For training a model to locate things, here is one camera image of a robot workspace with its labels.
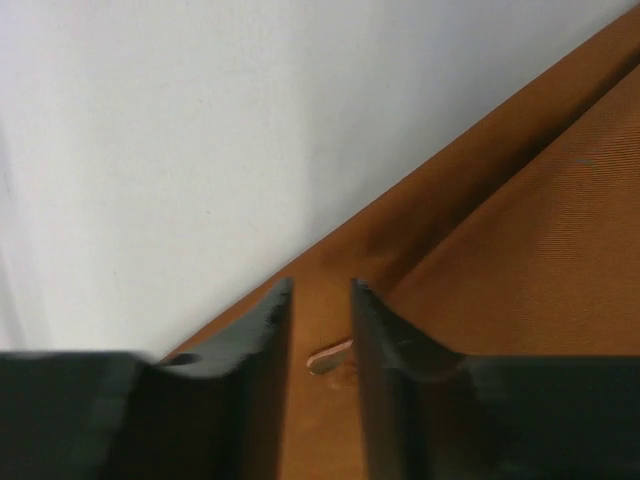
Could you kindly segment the orange cloth napkin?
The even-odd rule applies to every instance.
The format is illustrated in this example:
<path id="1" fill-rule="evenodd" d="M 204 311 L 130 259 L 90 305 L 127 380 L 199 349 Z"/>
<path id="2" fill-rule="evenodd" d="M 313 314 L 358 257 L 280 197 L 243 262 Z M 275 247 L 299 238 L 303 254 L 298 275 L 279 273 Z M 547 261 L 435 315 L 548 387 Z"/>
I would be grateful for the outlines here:
<path id="1" fill-rule="evenodd" d="M 639 360 L 639 11 L 526 85 L 286 268 L 289 405 L 274 479 L 369 478 L 351 283 L 470 355 Z"/>

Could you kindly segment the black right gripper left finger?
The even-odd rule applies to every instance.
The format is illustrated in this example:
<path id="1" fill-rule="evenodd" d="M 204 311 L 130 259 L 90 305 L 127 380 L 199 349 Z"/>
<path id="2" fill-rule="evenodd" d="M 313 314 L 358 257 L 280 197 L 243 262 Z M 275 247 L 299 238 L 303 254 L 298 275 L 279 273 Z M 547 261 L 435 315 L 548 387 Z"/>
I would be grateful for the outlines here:
<path id="1" fill-rule="evenodd" d="M 1 356 L 5 479 L 274 479 L 293 283 L 174 357 L 127 351 Z"/>

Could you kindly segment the copper spoon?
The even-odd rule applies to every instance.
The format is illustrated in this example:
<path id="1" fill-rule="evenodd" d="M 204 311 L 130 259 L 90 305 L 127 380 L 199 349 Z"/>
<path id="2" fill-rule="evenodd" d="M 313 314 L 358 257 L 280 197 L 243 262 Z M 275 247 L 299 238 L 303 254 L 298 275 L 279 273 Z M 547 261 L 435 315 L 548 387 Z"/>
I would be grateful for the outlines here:
<path id="1" fill-rule="evenodd" d="M 306 369 L 313 376 L 326 375 L 347 365 L 353 357 L 353 340 L 342 339 L 312 353 L 306 361 Z"/>

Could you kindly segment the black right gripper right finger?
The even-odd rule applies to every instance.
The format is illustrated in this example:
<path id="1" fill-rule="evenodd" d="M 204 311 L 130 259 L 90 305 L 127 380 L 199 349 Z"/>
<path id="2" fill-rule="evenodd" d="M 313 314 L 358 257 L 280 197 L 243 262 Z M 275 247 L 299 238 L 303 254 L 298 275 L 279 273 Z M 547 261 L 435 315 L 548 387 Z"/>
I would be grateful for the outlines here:
<path id="1" fill-rule="evenodd" d="M 635 356 L 470 355 L 351 283 L 372 479 L 635 479 Z"/>

